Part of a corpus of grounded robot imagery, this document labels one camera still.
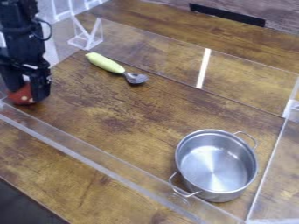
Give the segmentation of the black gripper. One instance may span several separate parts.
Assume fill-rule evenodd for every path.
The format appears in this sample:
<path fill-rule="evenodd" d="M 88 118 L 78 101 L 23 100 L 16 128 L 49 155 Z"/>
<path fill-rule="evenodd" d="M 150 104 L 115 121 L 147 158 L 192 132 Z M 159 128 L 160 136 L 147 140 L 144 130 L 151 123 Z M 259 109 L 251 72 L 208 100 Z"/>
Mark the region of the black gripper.
<path fill-rule="evenodd" d="M 33 73 L 29 76 L 32 99 L 35 102 L 43 101 L 51 94 L 52 73 L 49 62 L 41 54 L 36 61 L 21 62 L 0 54 L 0 75 L 9 91 L 16 92 L 24 86 L 24 73 Z"/>

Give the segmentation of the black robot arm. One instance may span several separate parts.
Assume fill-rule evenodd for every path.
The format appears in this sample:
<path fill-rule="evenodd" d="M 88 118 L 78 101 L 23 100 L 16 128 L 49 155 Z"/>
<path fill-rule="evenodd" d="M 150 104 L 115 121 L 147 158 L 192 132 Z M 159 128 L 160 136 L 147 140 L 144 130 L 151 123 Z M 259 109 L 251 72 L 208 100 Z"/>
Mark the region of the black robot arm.
<path fill-rule="evenodd" d="M 36 17 L 37 0 L 0 0 L 0 76 L 13 104 L 29 105 L 51 94 L 52 73 L 43 36 L 43 23 Z"/>

